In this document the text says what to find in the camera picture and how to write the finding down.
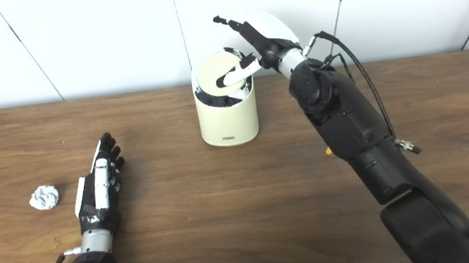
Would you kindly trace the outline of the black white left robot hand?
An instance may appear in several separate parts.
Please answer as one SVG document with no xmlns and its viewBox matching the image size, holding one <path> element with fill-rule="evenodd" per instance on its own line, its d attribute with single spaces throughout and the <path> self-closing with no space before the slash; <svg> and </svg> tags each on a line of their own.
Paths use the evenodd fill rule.
<svg viewBox="0 0 469 263">
<path fill-rule="evenodd" d="M 74 213 L 80 233 L 105 229 L 115 234 L 122 220 L 118 203 L 125 160 L 109 132 L 101 136 L 95 149 L 91 171 L 78 182 Z"/>
</svg>

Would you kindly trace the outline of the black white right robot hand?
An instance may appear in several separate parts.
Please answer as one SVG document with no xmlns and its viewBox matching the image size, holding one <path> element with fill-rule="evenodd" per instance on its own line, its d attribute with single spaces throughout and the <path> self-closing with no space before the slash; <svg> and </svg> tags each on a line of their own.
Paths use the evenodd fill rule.
<svg viewBox="0 0 469 263">
<path fill-rule="evenodd" d="M 236 84 L 262 68 L 271 68 L 290 79 L 296 66 L 305 61 L 298 37 L 285 23 L 268 12 L 250 11 L 241 23 L 220 16 L 215 16 L 213 22 L 231 27 L 255 50 L 217 78 L 218 88 Z"/>
</svg>

